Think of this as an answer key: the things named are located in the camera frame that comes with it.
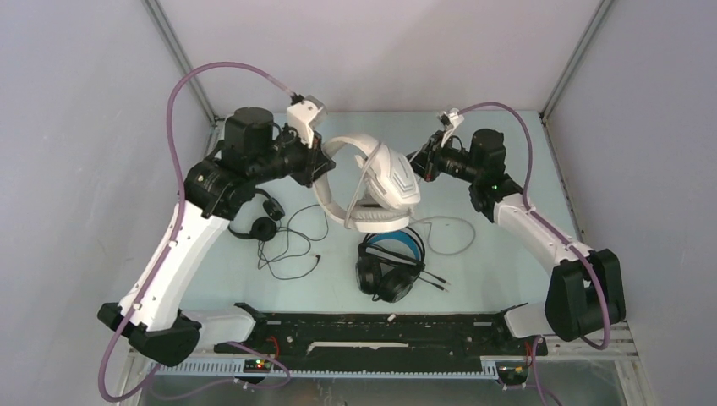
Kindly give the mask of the white over-ear headphones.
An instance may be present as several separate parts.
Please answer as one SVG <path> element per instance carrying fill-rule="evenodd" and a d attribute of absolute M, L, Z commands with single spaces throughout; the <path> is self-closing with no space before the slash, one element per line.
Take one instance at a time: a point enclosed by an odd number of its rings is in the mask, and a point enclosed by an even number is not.
<path fill-rule="evenodd" d="M 360 188 L 347 208 L 333 199 L 328 175 L 317 178 L 312 189 L 320 207 L 333 221 L 359 233 L 389 233 L 405 228 L 421 200 L 419 183 L 408 159 L 368 134 L 346 134 L 328 140 L 321 148 L 325 156 L 334 157 L 343 147 L 361 151 L 355 157 L 361 169 Z"/>

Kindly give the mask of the black and blue gaming headset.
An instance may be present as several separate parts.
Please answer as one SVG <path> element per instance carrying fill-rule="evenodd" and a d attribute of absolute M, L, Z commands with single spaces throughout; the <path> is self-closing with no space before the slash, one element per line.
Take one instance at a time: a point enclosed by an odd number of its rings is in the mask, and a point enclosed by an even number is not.
<path fill-rule="evenodd" d="M 411 255 L 380 245 L 386 241 L 405 245 Z M 411 227 L 389 233 L 367 233 L 357 249 L 358 288 L 374 302 L 396 303 L 403 299 L 425 270 L 424 241 Z"/>

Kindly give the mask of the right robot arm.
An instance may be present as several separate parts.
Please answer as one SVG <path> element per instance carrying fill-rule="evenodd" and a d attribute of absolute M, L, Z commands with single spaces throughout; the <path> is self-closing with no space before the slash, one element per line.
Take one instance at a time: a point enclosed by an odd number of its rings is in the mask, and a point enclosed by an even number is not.
<path fill-rule="evenodd" d="M 550 277 L 544 303 L 505 310 L 504 322 L 491 332 L 497 350 L 512 354 L 526 337 L 538 335 L 585 339 L 627 318 L 616 254 L 570 238 L 530 204 L 524 188 L 506 173 L 502 133 L 479 129 L 465 149 L 438 131 L 408 160 L 426 182 L 442 173 L 467 182 L 474 210 L 517 238 Z"/>

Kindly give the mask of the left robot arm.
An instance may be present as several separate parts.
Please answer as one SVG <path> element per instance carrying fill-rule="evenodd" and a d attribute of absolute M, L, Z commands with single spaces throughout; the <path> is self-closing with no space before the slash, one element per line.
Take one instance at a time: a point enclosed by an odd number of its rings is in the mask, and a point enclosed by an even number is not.
<path fill-rule="evenodd" d="M 209 248 L 260 184 L 290 176 L 309 187 L 334 168 L 315 131 L 325 114 L 305 99 L 287 109 L 283 126 L 260 107 L 227 117 L 215 149 L 183 179 L 175 217 L 151 262 L 119 302 L 101 306 L 99 320 L 168 367 L 219 343 L 235 341 L 251 353 L 264 348 L 267 330 L 245 308 L 182 311 L 180 302 Z"/>

